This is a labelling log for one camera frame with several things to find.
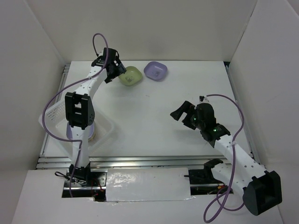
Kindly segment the green plate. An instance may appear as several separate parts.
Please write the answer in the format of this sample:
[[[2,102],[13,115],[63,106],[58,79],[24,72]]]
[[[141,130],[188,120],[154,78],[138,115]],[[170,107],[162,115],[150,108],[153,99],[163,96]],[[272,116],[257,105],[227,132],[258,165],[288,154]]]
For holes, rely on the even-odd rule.
[[[133,86],[142,79],[142,73],[134,66],[126,67],[126,72],[118,76],[120,82],[125,86]]]

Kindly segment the purple plate back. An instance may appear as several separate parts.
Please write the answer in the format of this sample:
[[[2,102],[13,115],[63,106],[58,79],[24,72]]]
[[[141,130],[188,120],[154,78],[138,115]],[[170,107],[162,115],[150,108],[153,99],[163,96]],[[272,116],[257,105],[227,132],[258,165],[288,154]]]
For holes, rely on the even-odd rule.
[[[166,77],[168,68],[160,62],[151,61],[145,66],[143,72],[146,77],[154,81],[162,81]]]

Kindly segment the purple plate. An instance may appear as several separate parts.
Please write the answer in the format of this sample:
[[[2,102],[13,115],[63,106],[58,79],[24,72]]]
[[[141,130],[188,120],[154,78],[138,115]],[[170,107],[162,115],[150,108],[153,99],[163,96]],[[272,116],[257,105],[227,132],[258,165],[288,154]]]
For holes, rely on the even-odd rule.
[[[143,72],[146,77],[154,81],[162,81],[166,77],[168,68],[160,62],[151,61],[145,66]]]
[[[94,136],[95,136],[95,123],[92,123],[89,131],[88,141],[91,141],[94,138]],[[69,122],[67,123],[67,127],[66,127],[66,137],[69,140],[72,139],[72,130]]]

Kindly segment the white plastic bin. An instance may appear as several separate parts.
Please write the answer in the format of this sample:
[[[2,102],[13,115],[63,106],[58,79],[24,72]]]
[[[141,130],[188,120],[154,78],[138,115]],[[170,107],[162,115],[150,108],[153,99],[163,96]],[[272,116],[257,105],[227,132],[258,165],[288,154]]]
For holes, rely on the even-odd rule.
[[[94,154],[96,151],[100,150],[100,147],[104,145],[106,140],[110,138],[110,134],[114,130],[114,123],[102,114],[102,111],[99,110],[96,106],[94,107],[95,111],[95,136],[88,143],[88,152],[89,155]],[[47,109],[44,122],[47,129],[55,136],[67,139],[66,137],[66,127],[67,119],[65,117],[65,102],[60,100],[53,106]],[[72,143],[60,141],[54,139],[55,144],[61,150],[61,152],[67,156],[72,156]]]

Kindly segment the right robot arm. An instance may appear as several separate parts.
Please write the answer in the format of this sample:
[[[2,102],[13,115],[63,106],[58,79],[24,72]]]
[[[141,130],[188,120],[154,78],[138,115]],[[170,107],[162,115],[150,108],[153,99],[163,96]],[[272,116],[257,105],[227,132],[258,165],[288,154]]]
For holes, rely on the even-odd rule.
[[[185,101],[170,116],[179,120],[186,116],[183,124],[199,129],[203,139],[218,150],[230,163],[226,166],[220,159],[204,164],[202,180],[213,183],[216,180],[230,186],[243,200],[248,211],[258,216],[282,202],[281,180],[275,171],[267,171],[251,158],[233,139],[229,130],[217,123],[214,109],[209,103],[193,105]]]

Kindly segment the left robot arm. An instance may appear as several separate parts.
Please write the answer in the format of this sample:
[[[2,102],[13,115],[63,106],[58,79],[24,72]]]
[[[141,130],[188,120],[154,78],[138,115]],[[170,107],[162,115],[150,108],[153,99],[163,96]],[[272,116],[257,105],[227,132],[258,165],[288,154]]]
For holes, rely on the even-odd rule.
[[[92,99],[102,82],[109,83],[126,69],[117,50],[104,48],[91,64],[91,70],[74,92],[64,98],[66,120],[71,130],[72,156],[69,173],[81,186],[92,184],[88,136],[95,119]]]

